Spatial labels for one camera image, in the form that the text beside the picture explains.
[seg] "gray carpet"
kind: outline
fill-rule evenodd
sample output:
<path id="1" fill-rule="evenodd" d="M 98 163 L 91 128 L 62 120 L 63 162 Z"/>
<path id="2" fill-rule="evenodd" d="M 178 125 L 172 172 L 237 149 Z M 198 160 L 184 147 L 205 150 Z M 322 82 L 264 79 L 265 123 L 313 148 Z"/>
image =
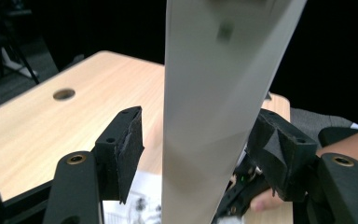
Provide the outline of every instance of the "gray carpet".
<path id="1" fill-rule="evenodd" d="M 41 83 L 58 73 L 42 37 L 21 44 L 21 50 Z M 0 77 L 0 105 L 35 86 L 31 78 L 5 69 L 5 75 Z"/>

